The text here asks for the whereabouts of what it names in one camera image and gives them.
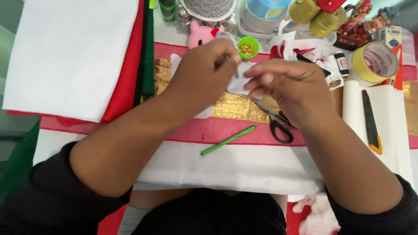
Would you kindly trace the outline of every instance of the hand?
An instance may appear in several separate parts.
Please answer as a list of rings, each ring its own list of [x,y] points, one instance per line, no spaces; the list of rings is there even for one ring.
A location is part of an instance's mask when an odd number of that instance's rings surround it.
[[[336,115],[325,75],[316,64],[271,59],[254,65],[244,75],[254,77],[245,85],[250,96],[271,95],[296,128]]]
[[[192,118],[214,104],[226,91],[240,62],[237,49],[226,39],[198,46],[183,56],[161,96],[175,100],[179,113]]]

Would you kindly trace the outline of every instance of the pink cat plush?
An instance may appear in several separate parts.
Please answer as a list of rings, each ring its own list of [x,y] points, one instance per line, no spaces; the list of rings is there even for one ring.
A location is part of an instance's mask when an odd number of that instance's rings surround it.
[[[197,21],[192,20],[192,22],[190,23],[190,31],[191,34],[187,41],[187,47],[189,49],[192,49],[202,44],[206,44],[208,42],[213,41],[215,39],[216,33],[223,32],[224,28],[220,27],[212,29],[208,26],[200,26],[199,23],[197,23]]]

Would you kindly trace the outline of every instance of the black shirt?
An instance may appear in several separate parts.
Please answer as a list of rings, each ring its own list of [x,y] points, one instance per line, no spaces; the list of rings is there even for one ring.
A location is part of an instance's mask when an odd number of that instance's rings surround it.
[[[75,143],[34,166],[29,179],[14,189],[0,208],[0,234],[96,235],[107,215],[129,202],[95,194],[74,175],[69,153]],[[339,235],[418,235],[418,196],[403,186],[401,202],[378,215],[360,215],[339,206],[327,192],[341,226]],[[283,212],[268,194],[229,197],[211,189],[195,189],[148,213],[137,234],[279,234],[285,235]]]

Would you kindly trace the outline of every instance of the box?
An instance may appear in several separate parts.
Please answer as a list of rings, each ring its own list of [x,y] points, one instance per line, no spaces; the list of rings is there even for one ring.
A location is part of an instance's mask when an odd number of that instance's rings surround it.
[[[378,31],[377,40],[390,47],[399,61],[399,70],[395,76],[386,79],[383,84],[391,84],[394,88],[402,90],[402,28],[400,26],[386,26]]]

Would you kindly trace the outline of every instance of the scissors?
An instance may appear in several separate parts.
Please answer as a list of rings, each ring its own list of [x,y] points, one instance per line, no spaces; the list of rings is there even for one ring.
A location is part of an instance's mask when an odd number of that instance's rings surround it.
[[[264,109],[271,118],[271,122],[270,122],[270,130],[271,133],[273,134],[273,137],[279,141],[280,143],[283,144],[289,144],[291,142],[293,142],[293,135],[290,132],[289,128],[286,128],[284,126],[282,126],[277,120],[276,120],[276,116],[280,117],[280,119],[282,119],[283,121],[285,121],[287,124],[291,125],[289,120],[287,119],[287,117],[283,114],[282,111],[273,111],[271,109],[269,109],[263,102],[261,102],[261,100],[257,99],[257,98],[251,98],[258,106],[260,106],[262,109]],[[288,136],[288,140],[281,140],[276,133],[276,128],[279,128],[283,133],[285,133]]]

